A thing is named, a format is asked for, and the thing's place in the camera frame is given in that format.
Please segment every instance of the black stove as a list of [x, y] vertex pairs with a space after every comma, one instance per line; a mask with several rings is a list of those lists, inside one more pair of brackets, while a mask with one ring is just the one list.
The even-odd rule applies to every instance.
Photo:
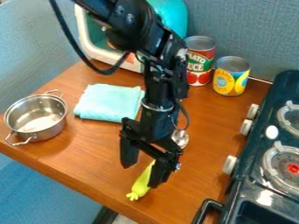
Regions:
[[193, 223], [216, 210], [219, 223], [299, 224], [299, 71], [278, 74], [247, 118], [246, 145], [224, 167], [231, 175], [225, 204], [206, 199]]

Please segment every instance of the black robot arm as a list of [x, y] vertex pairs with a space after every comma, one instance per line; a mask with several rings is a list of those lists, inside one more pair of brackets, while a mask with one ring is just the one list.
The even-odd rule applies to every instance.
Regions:
[[[171, 135], [177, 129], [178, 112], [181, 110], [188, 117], [180, 102], [188, 92], [185, 42], [163, 26], [161, 18], [145, 0], [73, 1], [107, 28], [105, 33], [113, 46], [143, 56], [145, 96], [141, 120], [122, 119], [121, 162], [124, 168], [129, 168], [137, 162], [139, 150], [143, 150], [156, 160], [149, 186], [157, 187], [179, 167], [178, 160], [183, 153]], [[73, 38], [64, 27], [65, 21], [55, 0], [50, 0], [50, 3], [66, 36]], [[70, 42], [78, 52], [73, 39]], [[115, 71], [123, 59], [125, 57], [106, 74]]]

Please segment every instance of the tin can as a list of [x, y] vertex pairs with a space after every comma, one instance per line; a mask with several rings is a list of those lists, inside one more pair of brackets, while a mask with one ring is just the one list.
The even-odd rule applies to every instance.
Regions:
[[192, 86], [204, 86], [212, 78], [215, 43], [211, 38], [193, 36], [185, 40], [188, 50], [187, 80]]
[[216, 62], [212, 87], [221, 95], [241, 95], [249, 73], [250, 65], [244, 59], [235, 56], [222, 57]]

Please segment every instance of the blue towel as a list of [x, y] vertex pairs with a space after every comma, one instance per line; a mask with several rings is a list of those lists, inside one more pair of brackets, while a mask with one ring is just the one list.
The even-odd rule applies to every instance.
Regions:
[[89, 85], [73, 113], [80, 118], [121, 123], [123, 117], [136, 118], [143, 97], [140, 87]]

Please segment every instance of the white knob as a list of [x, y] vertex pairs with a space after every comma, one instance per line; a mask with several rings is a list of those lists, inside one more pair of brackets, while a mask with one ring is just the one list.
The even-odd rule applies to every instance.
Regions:
[[268, 139], [276, 139], [278, 137], [279, 130], [274, 125], [270, 125], [266, 128], [265, 135]]
[[254, 119], [255, 118], [255, 116], [256, 116], [256, 114], [257, 114], [257, 111], [259, 110], [259, 105], [257, 105], [257, 104], [251, 104], [250, 105], [250, 108], [249, 108], [249, 110], [248, 110], [248, 112], [247, 112], [247, 118], [249, 118], [249, 119]]
[[231, 175], [231, 173], [233, 172], [233, 168], [236, 165], [236, 162], [237, 162], [237, 158], [236, 157], [228, 156], [226, 158], [226, 162], [225, 162], [225, 165], [224, 165], [222, 171], [225, 174]]
[[246, 137], [248, 135], [248, 132], [249, 132], [250, 128], [251, 128], [251, 125], [253, 125], [253, 121], [245, 119], [244, 122], [241, 125], [240, 134], [242, 134], [243, 136]]

